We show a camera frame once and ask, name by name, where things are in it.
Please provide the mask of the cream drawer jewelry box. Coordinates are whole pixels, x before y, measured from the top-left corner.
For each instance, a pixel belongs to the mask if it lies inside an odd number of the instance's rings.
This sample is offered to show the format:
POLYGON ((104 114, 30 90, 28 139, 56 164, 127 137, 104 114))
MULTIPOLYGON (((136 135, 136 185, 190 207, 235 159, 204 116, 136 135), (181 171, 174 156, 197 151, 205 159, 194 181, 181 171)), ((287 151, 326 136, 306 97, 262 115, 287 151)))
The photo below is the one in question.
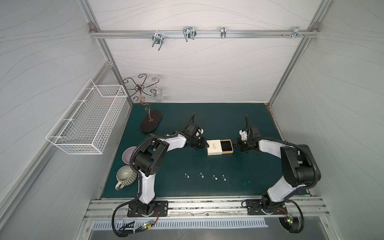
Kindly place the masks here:
POLYGON ((208 156, 217 156, 232 154, 234 152, 232 140, 207 140, 209 147, 207 148, 208 156))

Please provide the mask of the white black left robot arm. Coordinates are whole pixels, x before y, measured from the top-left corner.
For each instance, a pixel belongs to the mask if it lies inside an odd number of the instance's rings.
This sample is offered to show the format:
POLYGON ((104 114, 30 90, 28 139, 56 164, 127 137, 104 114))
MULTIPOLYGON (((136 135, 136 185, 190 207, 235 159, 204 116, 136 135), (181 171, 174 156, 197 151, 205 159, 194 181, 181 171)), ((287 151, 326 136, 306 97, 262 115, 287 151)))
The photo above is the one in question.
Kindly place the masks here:
POLYGON ((193 150, 207 149, 209 145, 203 133, 203 128, 189 122, 181 132, 166 136, 149 134, 136 147, 130 157, 130 167, 138 174, 139 188, 134 203, 141 214, 149 216, 155 209, 155 179, 166 154, 187 147, 193 150))

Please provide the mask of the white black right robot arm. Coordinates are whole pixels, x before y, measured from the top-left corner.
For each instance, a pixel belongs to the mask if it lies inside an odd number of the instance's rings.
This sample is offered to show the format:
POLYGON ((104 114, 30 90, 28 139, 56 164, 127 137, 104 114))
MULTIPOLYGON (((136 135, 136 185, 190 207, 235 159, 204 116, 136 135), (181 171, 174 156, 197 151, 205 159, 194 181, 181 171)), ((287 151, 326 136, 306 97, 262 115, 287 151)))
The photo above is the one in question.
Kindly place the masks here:
POLYGON ((311 189, 320 181, 321 171, 309 146, 262 137, 256 126, 241 129, 239 135, 238 150, 258 150, 281 159, 282 177, 261 198, 265 214, 271 215, 295 193, 311 189))

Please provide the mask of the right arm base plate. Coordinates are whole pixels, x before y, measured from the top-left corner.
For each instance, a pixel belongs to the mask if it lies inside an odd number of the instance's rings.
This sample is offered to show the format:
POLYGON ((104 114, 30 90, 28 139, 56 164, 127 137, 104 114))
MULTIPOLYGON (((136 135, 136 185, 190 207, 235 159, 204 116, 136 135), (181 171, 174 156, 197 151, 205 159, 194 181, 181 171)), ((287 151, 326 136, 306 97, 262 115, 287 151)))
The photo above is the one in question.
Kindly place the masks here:
POLYGON ((285 215, 288 213, 284 203, 273 203, 262 199, 247 199, 241 202, 241 207, 250 216, 285 215))

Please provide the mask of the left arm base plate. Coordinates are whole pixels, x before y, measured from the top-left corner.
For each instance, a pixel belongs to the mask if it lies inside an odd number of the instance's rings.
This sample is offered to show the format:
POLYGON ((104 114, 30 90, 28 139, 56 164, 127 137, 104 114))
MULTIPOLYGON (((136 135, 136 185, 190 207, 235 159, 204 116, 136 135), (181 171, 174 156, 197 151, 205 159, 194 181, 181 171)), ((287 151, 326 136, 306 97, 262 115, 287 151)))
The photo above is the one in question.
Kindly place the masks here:
POLYGON ((127 217, 166 217, 168 215, 168 201, 152 200, 148 204, 144 204, 137 200, 129 204, 127 217))

